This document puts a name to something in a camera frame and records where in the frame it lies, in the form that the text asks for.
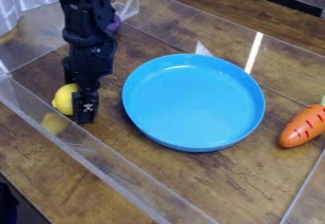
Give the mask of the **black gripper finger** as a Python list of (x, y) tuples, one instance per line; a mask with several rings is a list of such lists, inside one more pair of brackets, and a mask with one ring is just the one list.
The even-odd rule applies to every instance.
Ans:
[(99, 108), (99, 94), (77, 91), (73, 93), (73, 120), (78, 124), (94, 123)]

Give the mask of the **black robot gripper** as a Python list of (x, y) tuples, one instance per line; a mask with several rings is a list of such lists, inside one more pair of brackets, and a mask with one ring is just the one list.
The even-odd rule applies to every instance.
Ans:
[(65, 83), (75, 83), (82, 90), (97, 90), (101, 78), (113, 73), (116, 9), (112, 0), (61, 0), (61, 4), (63, 39), (70, 44), (70, 54), (63, 59)]

